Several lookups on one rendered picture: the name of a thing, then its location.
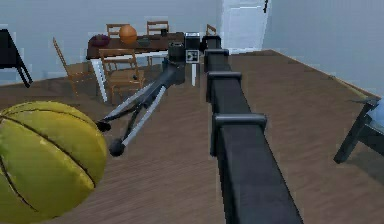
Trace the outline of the dark brown table white legs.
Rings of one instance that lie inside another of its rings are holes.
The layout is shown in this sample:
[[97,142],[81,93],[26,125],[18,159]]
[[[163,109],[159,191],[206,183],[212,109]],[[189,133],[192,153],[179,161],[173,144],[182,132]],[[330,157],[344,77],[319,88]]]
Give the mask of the dark brown table white legs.
[[95,39],[91,38],[88,42],[86,59],[91,62],[103,101],[106,102],[108,97],[105,90],[105,74],[99,54],[100,49],[133,49],[137,58],[161,57],[168,53],[170,42],[183,41],[185,36],[202,38],[202,32],[168,33],[166,37],[162,37],[160,34],[149,35],[149,43],[145,45],[140,45],[137,41],[126,44],[119,38],[110,38],[104,45],[96,45]]

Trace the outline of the orange basketball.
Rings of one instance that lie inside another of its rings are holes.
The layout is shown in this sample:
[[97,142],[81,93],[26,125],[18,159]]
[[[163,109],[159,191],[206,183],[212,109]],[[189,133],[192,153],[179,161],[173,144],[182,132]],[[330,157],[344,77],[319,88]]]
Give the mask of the orange basketball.
[[131,25],[123,25],[119,29],[119,38],[125,44],[132,44],[137,40],[137,31]]

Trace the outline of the dark chair with pale cushion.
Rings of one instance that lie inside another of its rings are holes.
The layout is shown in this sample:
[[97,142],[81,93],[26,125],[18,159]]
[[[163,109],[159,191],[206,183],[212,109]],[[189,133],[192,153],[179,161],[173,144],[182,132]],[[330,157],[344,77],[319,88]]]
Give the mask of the dark chair with pale cushion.
[[345,162],[358,142],[384,157],[384,98],[359,100],[364,106],[334,156],[337,164]]

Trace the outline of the black stand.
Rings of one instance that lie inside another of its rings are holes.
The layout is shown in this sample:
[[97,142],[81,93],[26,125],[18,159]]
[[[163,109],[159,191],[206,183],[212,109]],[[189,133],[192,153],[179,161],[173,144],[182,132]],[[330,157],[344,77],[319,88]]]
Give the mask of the black stand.
[[26,88],[29,88],[33,83],[9,31],[0,29],[0,69],[6,68],[15,68]]

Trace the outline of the white room door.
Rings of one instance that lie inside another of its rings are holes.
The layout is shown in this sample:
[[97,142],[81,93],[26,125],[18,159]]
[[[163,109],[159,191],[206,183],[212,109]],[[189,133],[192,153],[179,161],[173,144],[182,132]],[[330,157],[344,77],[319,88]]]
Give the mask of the white room door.
[[264,0],[222,0],[222,47],[231,54],[261,50],[268,19],[263,8]]

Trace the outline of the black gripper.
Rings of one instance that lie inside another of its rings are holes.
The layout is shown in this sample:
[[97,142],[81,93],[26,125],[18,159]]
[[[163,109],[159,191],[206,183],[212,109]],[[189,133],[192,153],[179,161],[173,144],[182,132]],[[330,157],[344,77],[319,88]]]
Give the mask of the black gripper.
[[137,136],[146,121],[150,118],[156,107],[159,105],[166,88],[171,85],[179,85],[184,82],[185,72],[185,46],[183,42],[169,42],[168,55],[163,59],[162,72],[158,75],[154,83],[148,84],[137,91],[134,95],[126,99],[117,106],[106,117],[96,122],[101,132],[111,129],[110,121],[121,118],[133,112],[138,112],[142,108],[147,109],[144,116],[132,129],[127,137],[115,140],[110,146],[110,154],[113,157],[121,156],[128,144]]

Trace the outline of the yellow ball with black seams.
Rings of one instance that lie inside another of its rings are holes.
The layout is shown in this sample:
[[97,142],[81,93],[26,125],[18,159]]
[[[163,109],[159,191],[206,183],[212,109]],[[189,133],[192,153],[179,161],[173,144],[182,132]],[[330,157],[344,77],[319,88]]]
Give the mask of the yellow ball with black seams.
[[72,106],[34,101],[0,111],[0,222],[32,224],[77,207],[106,158],[102,133]]

